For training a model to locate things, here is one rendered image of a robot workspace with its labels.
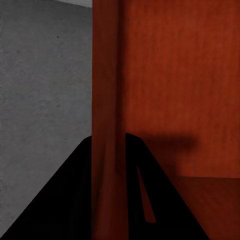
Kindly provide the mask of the storage box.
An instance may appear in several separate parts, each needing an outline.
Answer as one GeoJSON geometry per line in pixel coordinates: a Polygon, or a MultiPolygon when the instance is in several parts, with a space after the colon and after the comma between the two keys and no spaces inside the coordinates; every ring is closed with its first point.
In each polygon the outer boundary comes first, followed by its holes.
{"type": "Polygon", "coordinates": [[[209,240],[240,240],[240,0],[93,0],[91,132],[91,240],[129,240],[127,133],[209,240]]]}

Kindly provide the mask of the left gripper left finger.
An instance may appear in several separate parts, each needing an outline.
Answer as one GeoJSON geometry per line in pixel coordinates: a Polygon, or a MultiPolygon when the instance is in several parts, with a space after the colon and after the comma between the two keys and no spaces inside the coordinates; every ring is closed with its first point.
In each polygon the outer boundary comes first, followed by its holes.
{"type": "Polygon", "coordinates": [[[92,136],[85,138],[0,240],[91,240],[92,136]]]}

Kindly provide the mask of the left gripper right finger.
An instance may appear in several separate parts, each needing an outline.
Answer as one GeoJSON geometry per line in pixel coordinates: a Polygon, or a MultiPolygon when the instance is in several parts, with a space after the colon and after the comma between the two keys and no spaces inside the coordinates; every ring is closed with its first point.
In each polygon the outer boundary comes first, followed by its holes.
{"type": "Polygon", "coordinates": [[[210,240],[145,142],[125,135],[129,240],[210,240]],[[145,220],[139,168],[156,223],[145,220]]]}

